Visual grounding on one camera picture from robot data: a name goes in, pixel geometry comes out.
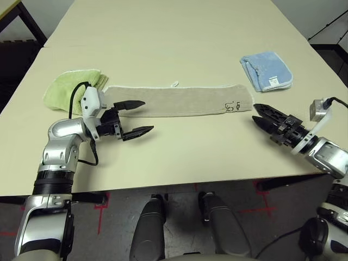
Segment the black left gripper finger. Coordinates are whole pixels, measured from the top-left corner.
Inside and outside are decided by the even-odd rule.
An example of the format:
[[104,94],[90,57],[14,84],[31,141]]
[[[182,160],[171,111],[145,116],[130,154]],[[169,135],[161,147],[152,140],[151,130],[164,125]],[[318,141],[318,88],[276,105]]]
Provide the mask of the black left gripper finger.
[[132,110],[145,105],[144,101],[128,100],[114,103],[114,108],[120,110]]
[[135,138],[139,138],[149,131],[151,131],[154,128],[154,126],[143,126],[132,129],[130,132],[122,133],[122,140],[128,141]]

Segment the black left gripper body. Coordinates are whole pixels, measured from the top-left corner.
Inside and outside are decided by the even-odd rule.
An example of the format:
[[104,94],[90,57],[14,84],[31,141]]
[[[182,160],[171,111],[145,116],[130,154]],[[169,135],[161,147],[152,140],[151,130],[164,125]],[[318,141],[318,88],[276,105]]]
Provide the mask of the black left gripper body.
[[106,110],[101,118],[101,124],[96,127],[99,136],[115,136],[117,139],[123,139],[123,130],[119,118],[119,110],[117,107],[112,107]]

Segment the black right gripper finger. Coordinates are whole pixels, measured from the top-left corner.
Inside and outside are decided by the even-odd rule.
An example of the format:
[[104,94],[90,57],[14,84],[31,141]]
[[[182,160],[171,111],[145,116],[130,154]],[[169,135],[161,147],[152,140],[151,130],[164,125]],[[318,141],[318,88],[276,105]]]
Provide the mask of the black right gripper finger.
[[252,116],[252,119],[260,129],[268,134],[272,134],[275,131],[275,125],[271,121],[259,116]]
[[267,104],[254,104],[256,112],[263,118],[272,122],[283,122],[288,116]]

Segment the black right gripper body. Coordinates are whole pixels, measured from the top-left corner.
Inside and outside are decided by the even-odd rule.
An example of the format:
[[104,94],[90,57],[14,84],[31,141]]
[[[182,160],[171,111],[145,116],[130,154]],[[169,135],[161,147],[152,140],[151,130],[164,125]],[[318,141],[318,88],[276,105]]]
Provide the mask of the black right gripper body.
[[270,139],[279,145],[294,148],[309,133],[302,125],[302,120],[293,115],[281,116],[274,120],[275,129]]

